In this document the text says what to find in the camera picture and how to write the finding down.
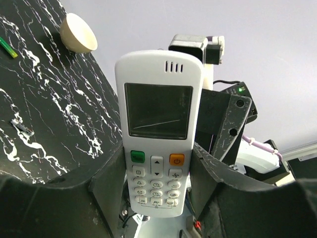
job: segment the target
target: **green pen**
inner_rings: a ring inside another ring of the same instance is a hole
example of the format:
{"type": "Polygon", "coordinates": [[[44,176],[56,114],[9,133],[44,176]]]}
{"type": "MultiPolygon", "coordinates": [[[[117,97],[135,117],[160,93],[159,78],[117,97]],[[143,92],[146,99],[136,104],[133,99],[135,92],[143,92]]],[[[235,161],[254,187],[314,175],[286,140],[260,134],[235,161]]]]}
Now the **green pen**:
{"type": "Polygon", "coordinates": [[[18,57],[18,54],[11,48],[10,45],[8,45],[7,42],[4,41],[4,39],[2,39],[2,37],[0,37],[0,45],[2,45],[2,47],[12,56],[12,58],[18,57]]]}

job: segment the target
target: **white remote control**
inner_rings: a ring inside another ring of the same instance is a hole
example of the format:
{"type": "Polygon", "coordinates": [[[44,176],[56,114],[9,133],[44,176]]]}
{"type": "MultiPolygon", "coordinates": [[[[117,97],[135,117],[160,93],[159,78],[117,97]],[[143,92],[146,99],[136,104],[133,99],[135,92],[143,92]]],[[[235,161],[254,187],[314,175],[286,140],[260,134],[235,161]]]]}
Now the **white remote control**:
{"type": "Polygon", "coordinates": [[[204,79],[203,64],[173,51],[140,51],[115,65],[131,209],[183,213],[204,79]]]}

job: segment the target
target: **table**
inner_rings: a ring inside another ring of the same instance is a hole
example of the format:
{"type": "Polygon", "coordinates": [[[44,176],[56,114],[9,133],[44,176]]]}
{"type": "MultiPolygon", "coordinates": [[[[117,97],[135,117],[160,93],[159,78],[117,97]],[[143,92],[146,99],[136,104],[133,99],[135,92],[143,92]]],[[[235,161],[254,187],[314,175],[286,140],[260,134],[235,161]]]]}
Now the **table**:
{"type": "Polygon", "coordinates": [[[57,0],[0,1],[0,36],[19,55],[0,49],[0,174],[45,183],[121,141],[117,96],[91,54],[62,44],[65,16],[57,0]]]}

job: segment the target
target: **bowl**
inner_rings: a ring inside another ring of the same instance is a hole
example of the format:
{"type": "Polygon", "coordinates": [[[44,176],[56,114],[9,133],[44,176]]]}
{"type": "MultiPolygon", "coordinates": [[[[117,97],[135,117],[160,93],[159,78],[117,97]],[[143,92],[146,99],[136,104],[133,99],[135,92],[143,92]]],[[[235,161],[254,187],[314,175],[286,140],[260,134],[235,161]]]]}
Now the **bowl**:
{"type": "Polygon", "coordinates": [[[59,29],[63,44],[70,51],[89,53],[98,47],[97,39],[92,29],[74,13],[66,15],[59,29]]]}

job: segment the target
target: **lcd display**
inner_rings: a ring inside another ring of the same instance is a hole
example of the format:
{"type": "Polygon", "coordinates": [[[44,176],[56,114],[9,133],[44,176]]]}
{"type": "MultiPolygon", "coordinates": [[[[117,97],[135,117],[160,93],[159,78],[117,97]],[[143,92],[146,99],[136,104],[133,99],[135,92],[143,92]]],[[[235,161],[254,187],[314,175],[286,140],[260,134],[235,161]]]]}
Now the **lcd display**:
{"type": "Polygon", "coordinates": [[[125,84],[130,136],[187,138],[193,87],[125,84]]]}

